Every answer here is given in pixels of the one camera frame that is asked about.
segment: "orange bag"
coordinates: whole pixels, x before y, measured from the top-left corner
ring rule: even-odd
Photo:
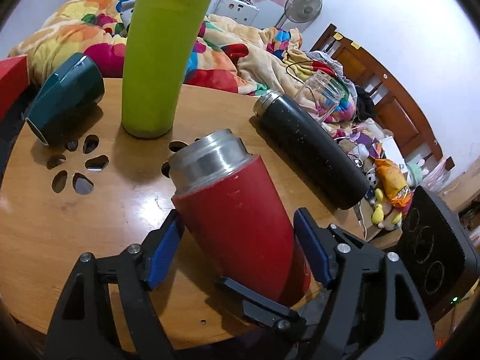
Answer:
[[[398,165],[388,159],[375,158],[376,175],[383,185],[383,192],[393,207],[402,208],[412,199],[409,185]]]

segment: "table surface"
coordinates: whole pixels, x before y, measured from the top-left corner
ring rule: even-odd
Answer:
[[[41,144],[27,125],[13,148],[0,190],[0,293],[12,315],[46,333],[50,318],[78,256],[118,254],[160,227],[173,208],[175,188],[161,173],[172,154],[169,143],[229,128],[247,150],[260,154],[292,219],[307,207],[320,226],[336,223],[362,237],[353,210],[334,211],[321,192],[275,144],[258,129],[252,107],[256,98],[184,85],[172,130],[159,139],[142,140],[121,127],[120,79],[105,79],[105,95],[85,121],[79,147],[70,152]],[[84,154],[87,135],[98,147]],[[47,169],[53,155],[66,161]],[[86,169],[88,159],[106,155],[102,171]],[[64,190],[52,190],[52,180],[65,170]],[[94,184],[90,194],[77,194],[78,172]],[[215,271],[188,232],[179,245],[169,274],[151,293],[152,303],[176,349],[194,347],[239,335],[251,329],[231,311],[231,302],[214,287]],[[306,297],[318,291],[312,281]],[[118,287],[110,285],[112,309],[124,349],[133,350],[120,304]]]

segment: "green bottle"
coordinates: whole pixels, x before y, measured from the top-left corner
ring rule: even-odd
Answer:
[[[121,122],[139,138],[172,128],[188,59],[210,0],[137,0],[123,67]]]

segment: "wooden headboard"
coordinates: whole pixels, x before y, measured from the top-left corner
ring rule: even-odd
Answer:
[[[344,75],[356,85],[363,88],[373,86],[368,91],[372,98],[382,95],[375,105],[375,121],[393,132],[404,157],[424,143],[437,161],[443,157],[442,149],[422,110],[397,79],[367,50],[337,32],[333,24],[328,26],[311,49],[316,50],[324,51],[340,62]],[[450,157],[446,168],[453,166]]]

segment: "white box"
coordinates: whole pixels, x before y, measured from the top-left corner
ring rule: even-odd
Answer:
[[[251,26],[260,9],[241,0],[219,0],[214,14],[226,16],[239,24]]]

